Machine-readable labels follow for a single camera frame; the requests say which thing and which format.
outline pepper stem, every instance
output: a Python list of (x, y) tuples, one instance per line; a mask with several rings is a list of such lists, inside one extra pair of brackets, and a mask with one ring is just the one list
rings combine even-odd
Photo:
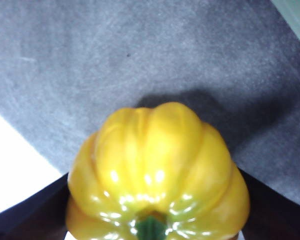
[(153, 215), (139, 221), (135, 228), (139, 240), (164, 240), (167, 226)]

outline black fabric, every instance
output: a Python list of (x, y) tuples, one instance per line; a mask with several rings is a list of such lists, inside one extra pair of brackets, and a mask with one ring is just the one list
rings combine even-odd
[(110, 113), (164, 101), (300, 204), (300, 42), (270, 1), (0, 0), (0, 114), (63, 173)]

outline gray carpet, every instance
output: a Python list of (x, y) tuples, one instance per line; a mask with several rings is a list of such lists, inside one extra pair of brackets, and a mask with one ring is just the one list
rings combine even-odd
[(300, 42), (270, 1), (0, 0), (0, 114), (62, 173), (111, 112), (166, 101), (300, 204)]

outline yellow bell pepper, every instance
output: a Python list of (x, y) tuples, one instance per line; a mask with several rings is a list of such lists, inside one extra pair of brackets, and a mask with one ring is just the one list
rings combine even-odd
[(228, 240), (250, 210), (219, 132), (177, 102), (110, 115), (82, 145), (68, 187), (66, 225), (78, 240), (143, 240), (148, 216), (164, 224), (152, 239)]

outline white surface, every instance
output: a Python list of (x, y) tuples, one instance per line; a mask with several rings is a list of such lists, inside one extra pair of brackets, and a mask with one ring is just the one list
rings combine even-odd
[(60, 177), (61, 173), (0, 116), (0, 212)]

